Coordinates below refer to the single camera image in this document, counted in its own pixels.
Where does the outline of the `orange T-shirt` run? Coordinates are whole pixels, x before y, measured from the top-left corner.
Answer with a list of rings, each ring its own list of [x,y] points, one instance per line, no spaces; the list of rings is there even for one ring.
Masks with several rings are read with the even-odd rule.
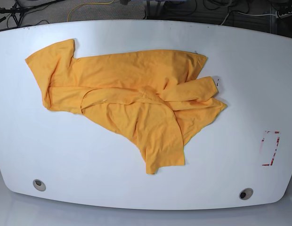
[[[73,39],[26,59],[50,111],[81,114],[122,135],[140,151],[146,172],[185,164],[184,146],[226,108],[207,57],[180,50],[145,50],[75,58]]]

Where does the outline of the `right grey table grommet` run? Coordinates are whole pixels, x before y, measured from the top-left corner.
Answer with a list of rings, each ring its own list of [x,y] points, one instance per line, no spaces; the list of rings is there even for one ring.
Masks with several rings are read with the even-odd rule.
[[[253,195],[253,189],[252,188],[246,188],[242,190],[239,194],[239,198],[241,200],[248,200],[252,197]]]

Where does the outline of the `grey table grommet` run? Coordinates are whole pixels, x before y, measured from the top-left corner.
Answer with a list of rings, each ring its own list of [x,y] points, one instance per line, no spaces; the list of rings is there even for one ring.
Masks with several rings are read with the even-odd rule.
[[[241,200],[248,200],[252,197],[253,195],[253,189],[252,188],[246,188],[242,190],[239,194],[239,198]]]
[[[33,181],[33,186],[35,189],[37,189],[38,191],[41,191],[41,192],[44,192],[46,190],[46,185],[38,179],[35,179]]]

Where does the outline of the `left grey table grommet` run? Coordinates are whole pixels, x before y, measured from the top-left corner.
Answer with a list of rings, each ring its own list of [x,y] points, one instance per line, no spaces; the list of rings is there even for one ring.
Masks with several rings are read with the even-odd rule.
[[[33,181],[33,186],[35,189],[37,189],[38,191],[41,191],[41,192],[44,192],[46,190],[46,185],[38,179],[35,179]]]

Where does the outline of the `red tape rectangle marking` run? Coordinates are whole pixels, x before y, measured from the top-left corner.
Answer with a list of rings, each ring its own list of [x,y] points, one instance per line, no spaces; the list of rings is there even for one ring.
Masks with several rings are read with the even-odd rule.
[[[259,163],[261,166],[272,166],[280,141],[280,131],[265,131],[260,144]]]

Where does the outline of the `black tripod stand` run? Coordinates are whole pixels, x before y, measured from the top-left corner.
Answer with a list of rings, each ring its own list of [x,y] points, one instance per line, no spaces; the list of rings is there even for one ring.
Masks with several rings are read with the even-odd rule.
[[[9,18],[13,18],[16,26],[15,28],[20,28],[24,16],[27,12],[33,9],[33,6],[25,7],[22,6],[20,1],[15,0],[14,5],[10,9],[0,8],[0,14],[8,14],[7,16],[7,28]]]

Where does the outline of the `white power strip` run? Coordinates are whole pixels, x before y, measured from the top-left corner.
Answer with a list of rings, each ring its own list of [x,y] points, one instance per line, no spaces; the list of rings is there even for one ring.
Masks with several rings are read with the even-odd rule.
[[[284,19],[292,16],[292,7],[282,8],[276,12],[276,18]]]

